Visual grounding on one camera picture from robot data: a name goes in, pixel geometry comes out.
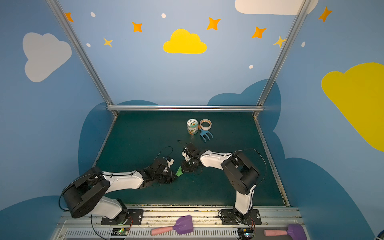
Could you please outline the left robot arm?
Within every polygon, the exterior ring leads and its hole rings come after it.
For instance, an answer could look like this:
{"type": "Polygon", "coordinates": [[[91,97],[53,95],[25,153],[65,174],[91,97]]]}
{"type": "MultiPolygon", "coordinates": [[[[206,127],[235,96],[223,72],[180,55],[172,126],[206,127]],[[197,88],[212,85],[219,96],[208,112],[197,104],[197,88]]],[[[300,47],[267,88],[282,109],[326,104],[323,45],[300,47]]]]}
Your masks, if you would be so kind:
{"type": "Polygon", "coordinates": [[[124,225],[129,221],[129,210],[122,200],[108,198],[106,194],[143,189],[157,183],[171,184],[176,179],[176,173],[170,170],[168,164],[125,173],[103,172],[94,167],[64,188],[61,197],[74,219],[92,214],[124,225]]]}

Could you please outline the green square paper sheet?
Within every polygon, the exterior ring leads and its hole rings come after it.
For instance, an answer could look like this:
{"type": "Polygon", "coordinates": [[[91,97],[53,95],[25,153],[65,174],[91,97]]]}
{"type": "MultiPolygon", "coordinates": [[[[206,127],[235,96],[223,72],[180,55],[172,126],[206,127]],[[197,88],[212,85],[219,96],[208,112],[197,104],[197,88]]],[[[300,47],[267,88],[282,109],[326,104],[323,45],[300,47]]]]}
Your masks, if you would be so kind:
{"type": "Polygon", "coordinates": [[[177,177],[180,177],[182,174],[183,174],[182,167],[179,167],[178,170],[177,170],[177,172],[176,172],[176,176],[177,176],[177,177]]]}

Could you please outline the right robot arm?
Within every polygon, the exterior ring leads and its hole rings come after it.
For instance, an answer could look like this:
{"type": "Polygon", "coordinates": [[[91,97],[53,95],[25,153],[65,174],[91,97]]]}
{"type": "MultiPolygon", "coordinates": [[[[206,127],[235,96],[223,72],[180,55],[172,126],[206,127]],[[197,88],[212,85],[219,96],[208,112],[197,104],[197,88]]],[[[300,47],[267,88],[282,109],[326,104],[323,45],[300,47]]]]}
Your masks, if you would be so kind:
{"type": "Polygon", "coordinates": [[[201,152],[185,147],[182,156],[184,157],[181,166],[182,173],[193,173],[200,166],[222,170],[236,190],[235,218],[240,223],[245,223],[250,218],[253,211],[254,192],[261,174],[243,150],[216,153],[201,152]]]}

